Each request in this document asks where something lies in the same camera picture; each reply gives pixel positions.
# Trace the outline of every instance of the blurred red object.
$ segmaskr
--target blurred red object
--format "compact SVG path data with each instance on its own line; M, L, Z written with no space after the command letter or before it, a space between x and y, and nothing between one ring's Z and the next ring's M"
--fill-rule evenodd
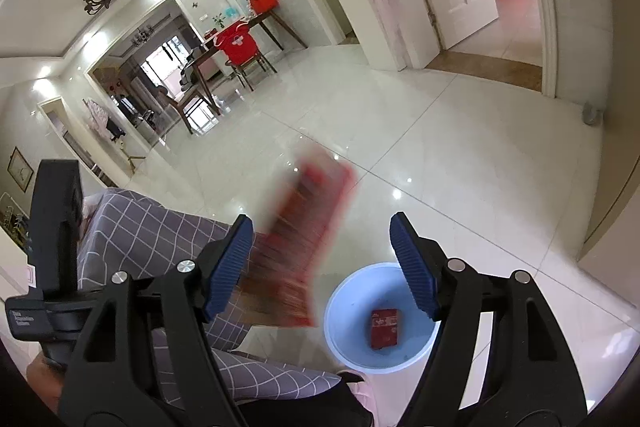
M371 312L371 348L398 344L398 310L373 310Z
M278 206L270 231L256 244L249 273L239 282L246 324L315 325L309 284L354 174L321 148L296 168L296 182Z

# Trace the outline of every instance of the wooden table leg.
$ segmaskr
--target wooden table leg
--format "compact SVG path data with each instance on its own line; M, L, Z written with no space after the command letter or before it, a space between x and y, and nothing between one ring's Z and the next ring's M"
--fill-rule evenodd
M284 22L284 20L282 20L282 17L280 17L279 15L276 14L276 12L273 12L273 11L271 11L270 14L271 14L271 17L273 17L276 20L276 22L280 26L282 26L289 35L291 35L294 39L296 39L303 48L306 49L309 47L298 35L296 35L295 31L293 31L290 28L290 26L286 22Z
M271 33L271 30L267 28L266 24L262 21L258 22L258 24L260 25L260 28L262 28L264 30L264 32L270 36L271 40L273 42L276 43L276 46L279 47L281 49L281 51L284 51L284 48L282 47L282 44L280 44L278 42L278 40L276 39L276 37L273 36L273 33Z
M213 107L216 114L220 116L220 108L218 107L218 104L216 103L216 101L213 100L213 95L211 94L211 91L209 90L209 86L207 86L207 83L205 82L204 77L202 76L202 73L200 73L200 68L197 66L194 66L193 71L198 77L198 81L200 82L200 85L204 90L204 95L207 97L207 100L209 101L211 107Z

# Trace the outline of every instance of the person's leg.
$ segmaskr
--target person's leg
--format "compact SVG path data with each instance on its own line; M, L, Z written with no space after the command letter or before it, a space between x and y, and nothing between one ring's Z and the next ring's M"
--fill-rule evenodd
M249 427L371 427L373 415L343 379L325 393L299 400L257 400L239 406Z

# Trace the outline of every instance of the blue gripper pad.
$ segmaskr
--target blue gripper pad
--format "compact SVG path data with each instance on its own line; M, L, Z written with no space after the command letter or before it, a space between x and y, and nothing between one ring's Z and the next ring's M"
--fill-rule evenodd
M202 308L207 322L211 322L216 315L225 310L238 282L242 267L254 243L254 224L251 219L239 216L223 242L226 243L226 247L212 270L208 285L209 294Z
M423 258L428 255L421 248L423 239L418 237L404 212L398 212L391 218L389 236L416 305L434 319L440 308L437 300L439 277L432 273ZM434 268L437 268L437 261L431 263Z

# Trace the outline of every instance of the metal screw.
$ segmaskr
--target metal screw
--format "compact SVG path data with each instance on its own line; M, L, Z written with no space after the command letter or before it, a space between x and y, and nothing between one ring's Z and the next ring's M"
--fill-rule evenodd
M522 270L518 270L516 272L516 281L526 284L531 280L531 276L527 272L523 272Z
M454 272L462 272L466 268L466 264L461 259L449 259L447 266Z
M196 267L196 264L193 261L180 261L178 263L178 272L180 273L189 273Z
M111 282L114 282L116 284L122 284L124 283L127 279L129 278L129 274L127 272L124 271L119 271L114 273L111 276Z

